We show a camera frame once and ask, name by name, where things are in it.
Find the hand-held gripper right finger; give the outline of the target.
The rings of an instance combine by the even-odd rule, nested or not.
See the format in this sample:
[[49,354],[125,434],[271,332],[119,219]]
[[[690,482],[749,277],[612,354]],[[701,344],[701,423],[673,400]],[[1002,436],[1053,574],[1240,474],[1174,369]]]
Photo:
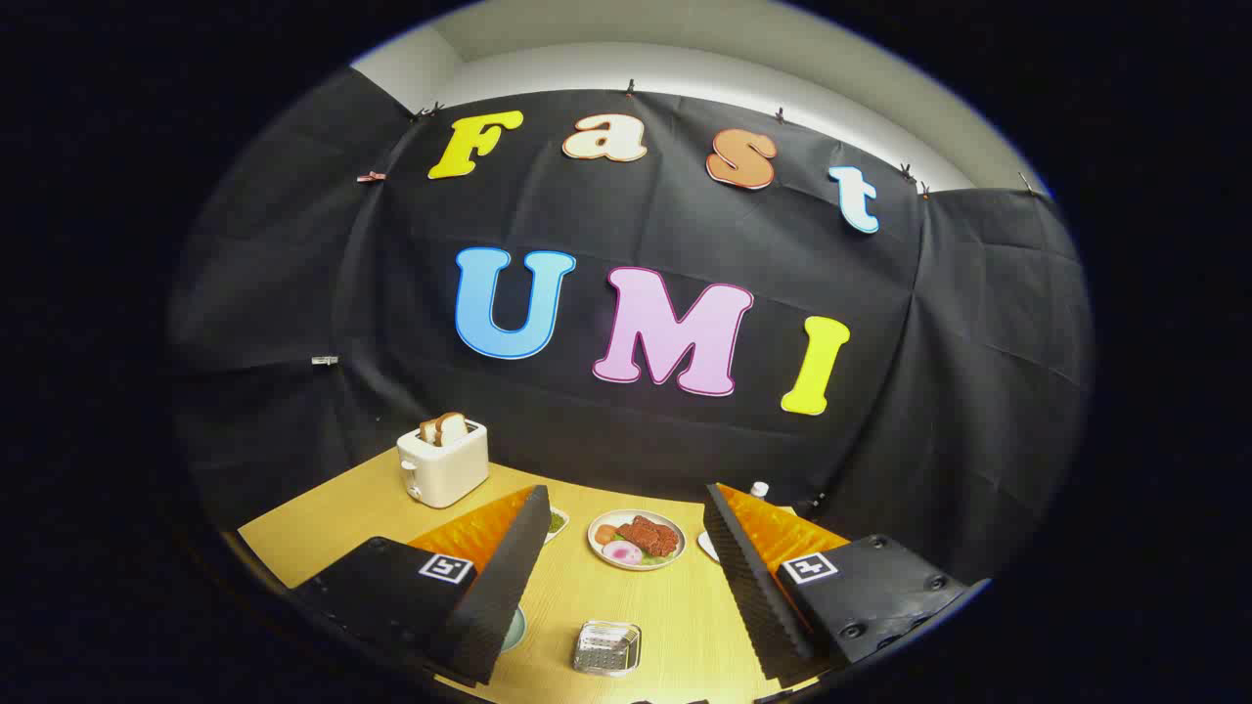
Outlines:
[[894,537],[849,541],[721,484],[707,485],[704,525],[764,676],[782,686],[858,676],[983,589]]

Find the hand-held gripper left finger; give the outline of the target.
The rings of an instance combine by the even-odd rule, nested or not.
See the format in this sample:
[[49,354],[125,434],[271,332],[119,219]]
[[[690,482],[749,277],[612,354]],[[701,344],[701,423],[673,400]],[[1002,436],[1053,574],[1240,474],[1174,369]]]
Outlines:
[[545,485],[523,487],[408,544],[371,537],[295,598],[391,659],[488,684],[548,524]]

